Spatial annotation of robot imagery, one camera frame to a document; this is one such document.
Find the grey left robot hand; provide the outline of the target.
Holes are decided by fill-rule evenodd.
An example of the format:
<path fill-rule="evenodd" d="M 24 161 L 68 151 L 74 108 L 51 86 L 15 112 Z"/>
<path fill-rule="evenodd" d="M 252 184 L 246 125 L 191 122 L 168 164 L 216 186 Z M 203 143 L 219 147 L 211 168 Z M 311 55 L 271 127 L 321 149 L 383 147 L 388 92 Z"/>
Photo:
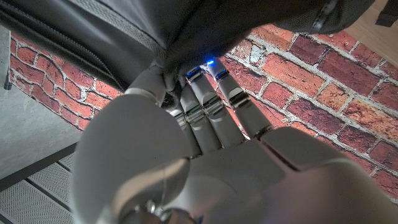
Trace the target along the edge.
<path fill-rule="evenodd" d="M 75 151 L 76 223 L 396 223 L 397 208 L 357 163 L 291 127 L 274 128 L 228 75 L 200 68 L 181 111 L 161 108 L 153 62 L 86 127 Z"/>

